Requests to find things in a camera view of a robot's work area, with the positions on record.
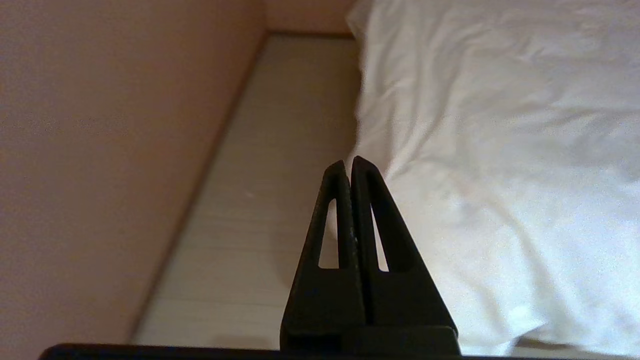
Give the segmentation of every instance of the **white bedding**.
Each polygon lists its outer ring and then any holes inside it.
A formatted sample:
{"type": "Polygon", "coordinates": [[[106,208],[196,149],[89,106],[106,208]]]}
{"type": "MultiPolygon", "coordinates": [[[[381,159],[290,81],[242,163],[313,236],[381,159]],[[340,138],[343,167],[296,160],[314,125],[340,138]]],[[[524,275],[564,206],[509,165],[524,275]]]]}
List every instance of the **white bedding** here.
{"type": "Polygon", "coordinates": [[[640,357],[639,5],[353,10],[353,155],[383,172],[464,354],[528,333],[640,357]]]}

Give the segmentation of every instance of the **beige wall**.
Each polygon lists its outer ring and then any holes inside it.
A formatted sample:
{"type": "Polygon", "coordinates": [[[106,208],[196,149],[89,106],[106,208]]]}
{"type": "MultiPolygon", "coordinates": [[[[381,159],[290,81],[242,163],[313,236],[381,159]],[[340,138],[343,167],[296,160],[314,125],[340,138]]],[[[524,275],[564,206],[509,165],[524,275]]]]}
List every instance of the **beige wall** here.
{"type": "Polygon", "coordinates": [[[262,6],[2,3],[0,359],[128,340],[259,47],[262,6]]]}
{"type": "Polygon", "coordinates": [[[271,31],[350,35],[345,21],[355,0],[265,0],[271,31]]]}

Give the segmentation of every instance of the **white bed sheet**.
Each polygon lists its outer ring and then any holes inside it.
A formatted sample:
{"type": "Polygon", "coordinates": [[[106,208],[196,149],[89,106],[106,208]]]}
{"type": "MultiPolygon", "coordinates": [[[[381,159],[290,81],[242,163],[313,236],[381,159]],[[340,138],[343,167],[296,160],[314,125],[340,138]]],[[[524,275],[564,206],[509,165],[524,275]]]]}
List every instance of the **white bed sheet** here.
{"type": "Polygon", "coordinates": [[[353,155],[383,172],[464,354],[527,334],[640,357],[639,4],[352,11],[353,155]]]}

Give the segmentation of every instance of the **pink wall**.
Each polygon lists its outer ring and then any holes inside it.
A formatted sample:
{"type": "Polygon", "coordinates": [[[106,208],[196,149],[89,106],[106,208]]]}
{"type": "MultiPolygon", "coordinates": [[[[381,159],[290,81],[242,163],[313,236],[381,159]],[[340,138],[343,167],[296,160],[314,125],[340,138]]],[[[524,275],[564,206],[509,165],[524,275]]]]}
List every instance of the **pink wall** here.
{"type": "Polygon", "coordinates": [[[256,0],[8,0],[0,359],[125,342],[264,36],[256,0]]]}
{"type": "Polygon", "coordinates": [[[349,35],[345,21],[354,0],[265,0],[271,31],[349,35]]]}

